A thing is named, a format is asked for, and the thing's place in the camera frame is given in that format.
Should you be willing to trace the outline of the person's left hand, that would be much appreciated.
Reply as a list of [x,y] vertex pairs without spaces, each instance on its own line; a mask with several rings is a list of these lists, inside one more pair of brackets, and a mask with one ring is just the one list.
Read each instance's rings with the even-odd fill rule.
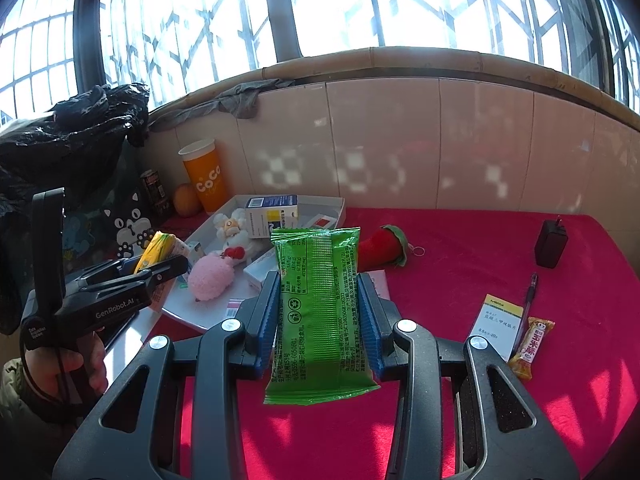
[[70,373],[78,368],[84,368],[88,372],[88,384],[93,391],[100,396],[108,386],[104,358],[106,355],[103,342],[97,333],[93,333],[90,339],[89,364],[84,364],[84,357],[77,352],[63,349],[60,354],[49,348],[27,350],[25,353],[26,367],[30,377],[27,379],[35,393],[43,398],[52,396],[61,397],[58,388],[58,378],[62,373]]

